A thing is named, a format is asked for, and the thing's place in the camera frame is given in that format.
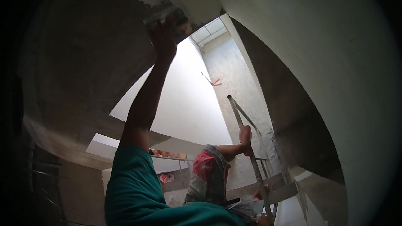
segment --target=bare foot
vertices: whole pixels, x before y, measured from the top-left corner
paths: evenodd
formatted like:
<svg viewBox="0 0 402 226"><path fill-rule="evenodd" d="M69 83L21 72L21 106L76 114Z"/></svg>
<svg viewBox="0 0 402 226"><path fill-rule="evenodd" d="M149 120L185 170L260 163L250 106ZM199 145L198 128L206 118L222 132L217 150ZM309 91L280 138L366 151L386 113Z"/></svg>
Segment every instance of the bare foot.
<svg viewBox="0 0 402 226"><path fill-rule="evenodd" d="M268 186L268 185L265 185L265 192L266 192L266 193L269 193L269 186ZM261 192L260 192L260 190L257 190L257 191L255 191L255 192L253 193L253 198L254 198L254 199L255 199L255 198L261 199Z"/></svg>
<svg viewBox="0 0 402 226"><path fill-rule="evenodd" d="M244 145L244 155L251 155L251 127L249 125L243 126L239 132L240 143Z"/></svg>

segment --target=shorts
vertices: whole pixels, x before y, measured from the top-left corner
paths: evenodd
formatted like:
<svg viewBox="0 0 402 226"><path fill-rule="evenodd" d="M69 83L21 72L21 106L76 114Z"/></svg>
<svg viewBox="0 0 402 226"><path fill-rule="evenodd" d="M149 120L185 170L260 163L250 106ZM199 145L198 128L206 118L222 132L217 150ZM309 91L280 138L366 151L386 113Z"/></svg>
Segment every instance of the shorts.
<svg viewBox="0 0 402 226"><path fill-rule="evenodd" d="M230 164L214 146L207 144L194 159L188 193L183 205L208 202L221 205L226 202L226 180Z"/></svg>

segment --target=person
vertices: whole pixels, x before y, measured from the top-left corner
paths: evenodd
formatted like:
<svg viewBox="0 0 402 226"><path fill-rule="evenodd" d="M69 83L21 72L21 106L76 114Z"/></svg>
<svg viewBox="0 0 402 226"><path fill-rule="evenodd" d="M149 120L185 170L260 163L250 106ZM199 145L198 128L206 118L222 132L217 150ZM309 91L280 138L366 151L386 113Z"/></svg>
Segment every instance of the person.
<svg viewBox="0 0 402 226"><path fill-rule="evenodd" d="M170 208L149 155L148 133L155 118L166 74L176 55L174 18L168 16L149 32L157 55L155 66L129 110L107 186L104 211L109 226L120 225L245 225L226 201L228 162L249 155L251 128L239 132L240 144L207 144L194 160L184 206ZM261 219L259 225L268 225Z"/></svg>

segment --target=ladder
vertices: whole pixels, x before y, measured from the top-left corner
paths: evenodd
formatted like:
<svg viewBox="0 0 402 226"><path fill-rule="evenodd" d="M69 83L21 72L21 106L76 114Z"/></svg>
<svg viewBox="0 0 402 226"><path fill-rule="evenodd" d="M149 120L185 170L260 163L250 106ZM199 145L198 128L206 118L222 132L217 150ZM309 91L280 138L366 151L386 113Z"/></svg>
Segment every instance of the ladder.
<svg viewBox="0 0 402 226"><path fill-rule="evenodd" d="M234 98L232 96L228 95L228 99L229 99L230 105L231 105L231 107L233 109L234 116L236 117L237 124L239 125L239 128L241 129L243 127L243 121L242 121L242 118L240 117L240 114L239 114L239 112L240 112L244 116L244 118L251 124L251 126L255 129L255 131L257 132L258 139L260 140L260 143L262 144L263 143L263 138L262 138L261 133L258 130L258 128L254 125L254 123L250 120L250 118L246 115L246 113L238 105L238 103L234 100ZM268 163L268 171L270 172L270 168L272 169L272 167L271 167L271 164L269 163L269 159L264 159L264 160L267 161L267 163ZM257 179L257 183L258 183L258 186L259 186L259 189L260 189L260 192L261 192L261 197L265 201L265 204L264 204L265 212L267 214L267 217L268 217L268 220L269 220L270 224L272 225L272 224L274 224L274 216L272 215L271 208L269 207L269 204L267 204L268 195L265 192L265 187L264 187L263 179L261 177L261 172L260 172L260 169L258 167L257 159L254 156L254 151L253 151L252 148L251 148L250 161L251 161L251 165L253 166L253 169L254 169L255 178Z"/></svg>

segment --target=teal shirt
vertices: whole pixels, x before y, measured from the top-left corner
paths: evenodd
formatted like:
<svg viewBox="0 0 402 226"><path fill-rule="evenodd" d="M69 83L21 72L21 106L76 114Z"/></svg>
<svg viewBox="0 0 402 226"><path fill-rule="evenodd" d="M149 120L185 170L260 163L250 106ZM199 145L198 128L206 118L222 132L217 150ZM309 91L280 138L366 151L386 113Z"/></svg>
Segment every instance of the teal shirt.
<svg viewBox="0 0 402 226"><path fill-rule="evenodd" d="M108 226L244 225L236 214L211 203L166 205L149 153L135 146L121 147L115 154L104 211Z"/></svg>

